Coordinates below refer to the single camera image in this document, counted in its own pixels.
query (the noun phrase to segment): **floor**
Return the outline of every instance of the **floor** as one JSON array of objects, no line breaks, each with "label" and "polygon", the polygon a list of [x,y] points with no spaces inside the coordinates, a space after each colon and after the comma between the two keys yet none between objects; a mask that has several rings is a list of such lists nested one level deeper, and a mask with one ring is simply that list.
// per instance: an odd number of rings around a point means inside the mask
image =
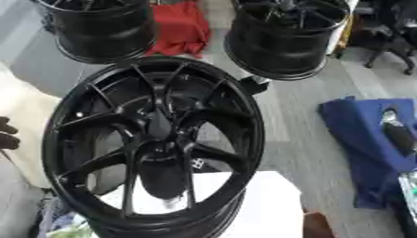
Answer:
[{"label": "floor", "polygon": [[[41,29],[30,1],[1,2],[0,60],[22,80],[62,97],[103,67],[63,57],[53,36]],[[247,73],[222,50],[222,40],[234,16],[230,4],[201,0],[201,6],[213,29],[202,60],[242,78]],[[262,169],[277,170],[293,181],[303,192],[306,208],[324,213],[339,238],[401,237],[390,212],[352,207],[354,189],[348,165],[316,113],[318,103],[348,95],[359,99],[417,96],[417,73],[403,75],[404,65],[389,54],[379,58],[374,69],[366,69],[362,62],[368,53],[349,49],[342,60],[329,58],[319,75],[299,82],[273,82],[267,92],[256,96],[267,131]]]}]

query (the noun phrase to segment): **red cloth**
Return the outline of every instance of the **red cloth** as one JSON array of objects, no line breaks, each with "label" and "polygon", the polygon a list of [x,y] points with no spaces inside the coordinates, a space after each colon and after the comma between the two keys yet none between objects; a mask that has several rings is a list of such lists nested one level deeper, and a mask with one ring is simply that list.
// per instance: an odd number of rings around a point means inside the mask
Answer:
[{"label": "red cloth", "polygon": [[189,53],[201,58],[200,52],[210,38],[209,23],[194,1],[173,5],[153,5],[158,26],[158,40],[147,54],[180,55]]}]

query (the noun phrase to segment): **office chair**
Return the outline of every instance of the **office chair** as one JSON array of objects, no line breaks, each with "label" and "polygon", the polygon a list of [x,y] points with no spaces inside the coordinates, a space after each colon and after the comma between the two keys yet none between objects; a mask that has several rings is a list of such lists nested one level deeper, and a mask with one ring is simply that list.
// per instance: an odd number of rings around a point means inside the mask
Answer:
[{"label": "office chair", "polygon": [[[412,75],[415,68],[411,60],[412,52],[417,47],[417,1],[415,0],[380,0],[374,2],[377,20],[389,31],[380,31],[378,37],[382,43],[374,48],[373,54],[365,64],[372,68],[373,62],[385,51],[398,56],[407,64],[404,71],[406,75]],[[404,50],[394,47],[398,39],[404,41]]]}]

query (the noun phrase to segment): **finger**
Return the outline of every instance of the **finger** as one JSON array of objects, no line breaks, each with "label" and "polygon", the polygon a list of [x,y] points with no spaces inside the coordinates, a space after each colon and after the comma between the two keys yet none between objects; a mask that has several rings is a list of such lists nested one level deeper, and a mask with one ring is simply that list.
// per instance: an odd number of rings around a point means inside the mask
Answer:
[{"label": "finger", "polygon": [[16,150],[19,148],[20,139],[5,133],[0,133],[0,149]]},{"label": "finger", "polygon": [[13,126],[9,126],[7,124],[1,125],[0,124],[0,131],[6,132],[8,134],[16,134],[18,133],[18,129]]},{"label": "finger", "polygon": [[10,118],[5,116],[0,116],[0,125],[7,124],[10,121]]}]

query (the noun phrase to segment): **blue cloth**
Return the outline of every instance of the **blue cloth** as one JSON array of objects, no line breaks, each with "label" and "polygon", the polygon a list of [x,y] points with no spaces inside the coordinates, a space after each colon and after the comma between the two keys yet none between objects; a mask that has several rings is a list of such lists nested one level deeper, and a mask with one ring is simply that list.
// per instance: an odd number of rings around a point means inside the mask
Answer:
[{"label": "blue cloth", "polygon": [[398,121],[416,137],[412,99],[347,97],[318,107],[330,133],[346,151],[356,185],[355,207],[385,208],[398,196],[399,173],[417,167],[415,156],[401,155],[383,132],[383,112],[390,108],[397,111]]}]

